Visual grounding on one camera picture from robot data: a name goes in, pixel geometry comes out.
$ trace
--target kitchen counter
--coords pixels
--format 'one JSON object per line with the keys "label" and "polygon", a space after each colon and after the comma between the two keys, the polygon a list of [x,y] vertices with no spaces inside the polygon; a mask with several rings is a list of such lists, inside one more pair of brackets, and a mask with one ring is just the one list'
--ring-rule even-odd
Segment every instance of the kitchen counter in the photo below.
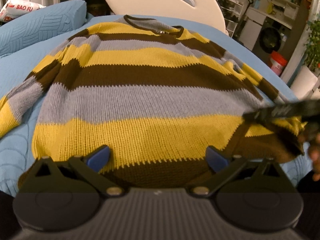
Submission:
{"label": "kitchen counter", "polygon": [[286,23],[286,22],[284,22],[284,21],[281,21],[281,20],[277,19],[276,17],[274,17],[274,16],[272,16],[272,15],[270,15],[270,14],[267,14],[266,12],[260,11],[260,10],[258,10],[258,9],[252,8],[252,7],[250,7],[249,9],[254,10],[254,11],[258,12],[258,13],[261,13],[261,14],[263,14],[263,15],[265,15],[265,16],[267,16],[267,17],[269,17],[269,18],[271,18],[271,19],[273,19],[273,20],[275,20],[275,21],[277,21],[278,23],[280,23],[280,24],[282,24],[283,26],[289,28],[290,30],[292,29],[292,26],[289,25],[288,23]]}

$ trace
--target washing machine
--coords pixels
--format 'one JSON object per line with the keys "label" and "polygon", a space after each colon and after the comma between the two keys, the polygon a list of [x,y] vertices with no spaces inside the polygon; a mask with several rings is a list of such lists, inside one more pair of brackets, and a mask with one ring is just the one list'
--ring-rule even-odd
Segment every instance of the washing machine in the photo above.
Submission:
{"label": "washing machine", "polygon": [[281,54],[281,50],[287,38],[290,35],[290,29],[283,26],[281,23],[266,17],[258,39],[252,49],[254,55],[268,64],[272,51],[277,51]]}

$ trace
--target green plant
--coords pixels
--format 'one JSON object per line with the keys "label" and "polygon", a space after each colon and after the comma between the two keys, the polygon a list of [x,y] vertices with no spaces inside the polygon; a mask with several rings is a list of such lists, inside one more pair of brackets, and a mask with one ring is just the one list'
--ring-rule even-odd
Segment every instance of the green plant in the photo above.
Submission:
{"label": "green plant", "polygon": [[309,23],[309,37],[306,46],[306,59],[304,64],[315,72],[320,65],[320,20],[317,19]]}

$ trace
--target yellow stripe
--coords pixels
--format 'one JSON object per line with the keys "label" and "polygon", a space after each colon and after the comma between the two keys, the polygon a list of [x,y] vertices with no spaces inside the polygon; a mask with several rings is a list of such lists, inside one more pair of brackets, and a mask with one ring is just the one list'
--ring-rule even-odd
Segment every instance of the yellow stripe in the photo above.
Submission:
{"label": "yellow stripe", "polygon": [[[137,52],[143,55],[143,57],[137,57]],[[139,50],[105,50],[92,52],[89,44],[83,44],[80,47],[70,45],[68,51],[65,53],[62,59],[62,64],[65,65],[74,58],[78,59],[81,67],[89,67],[97,64],[123,64],[174,68],[191,64],[204,64],[221,72],[224,75],[231,74],[228,69],[207,55],[197,58],[195,56],[184,56],[161,48],[144,48]]]}
{"label": "yellow stripe", "polygon": [[157,34],[154,34],[152,31],[140,30],[124,23],[115,23],[115,22],[113,23],[104,22],[104,23],[100,23],[99,26],[93,25],[87,29],[89,31],[89,34],[134,33],[134,34],[146,34],[146,35],[158,36]]}
{"label": "yellow stripe", "polygon": [[286,128],[295,136],[298,136],[305,126],[304,124],[301,123],[300,119],[297,117],[286,118],[286,119],[276,119],[274,120],[274,123],[280,127]]}
{"label": "yellow stripe", "polygon": [[0,109],[2,108],[2,106],[7,102],[7,97],[4,96],[0,99]]}
{"label": "yellow stripe", "polygon": [[129,119],[96,125],[79,119],[64,125],[37,124],[32,152],[35,158],[50,155],[55,161],[65,161],[106,144],[114,156],[108,169],[140,162],[201,159],[208,145],[223,149],[241,122],[237,116],[209,115]]}
{"label": "yellow stripe", "polygon": [[51,55],[47,55],[45,56],[39,63],[38,65],[32,70],[32,72],[37,73],[40,70],[42,70],[43,68],[45,68],[47,65],[49,65],[50,63],[52,63],[54,60],[61,60],[65,54],[65,52],[68,51],[68,48],[65,47],[63,50],[57,52],[56,55],[51,56]]}
{"label": "yellow stripe", "polygon": [[260,81],[262,80],[263,76],[261,76],[257,71],[255,71],[253,68],[249,67],[246,63],[243,63],[242,65],[242,70],[241,73],[244,74],[250,82],[258,86]]}
{"label": "yellow stripe", "polygon": [[[286,119],[276,119],[273,122],[274,124],[283,127],[298,136],[298,134],[303,130],[305,124],[301,123],[300,119],[297,117],[286,118]],[[259,124],[254,124],[250,127],[248,132],[246,133],[246,137],[251,136],[262,136],[272,134],[273,132],[269,131],[267,128],[263,127]]]}
{"label": "yellow stripe", "polygon": [[227,70],[229,70],[230,74],[234,75],[236,78],[238,78],[240,81],[244,80],[246,76],[244,74],[240,74],[237,71],[233,69],[233,63],[230,61],[227,61],[223,64],[223,67]]}
{"label": "yellow stripe", "polygon": [[177,38],[177,40],[188,40],[196,38],[198,41],[201,41],[202,43],[208,43],[210,40],[201,36],[199,33],[190,33],[188,30],[184,29],[182,35]]}
{"label": "yellow stripe", "polygon": [[7,132],[17,127],[19,123],[14,118],[8,103],[4,103],[6,99],[2,98],[0,101],[0,138]]}
{"label": "yellow stripe", "polygon": [[268,134],[273,134],[273,132],[269,131],[267,128],[263,127],[260,124],[253,124],[247,131],[245,137],[262,136]]}

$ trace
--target bag with text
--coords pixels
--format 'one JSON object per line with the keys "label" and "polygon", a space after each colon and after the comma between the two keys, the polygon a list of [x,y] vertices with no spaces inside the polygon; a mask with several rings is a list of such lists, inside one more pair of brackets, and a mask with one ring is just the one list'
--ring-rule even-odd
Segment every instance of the bag with text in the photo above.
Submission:
{"label": "bag with text", "polygon": [[0,21],[7,23],[21,15],[44,7],[41,4],[24,0],[8,0],[0,11]]}

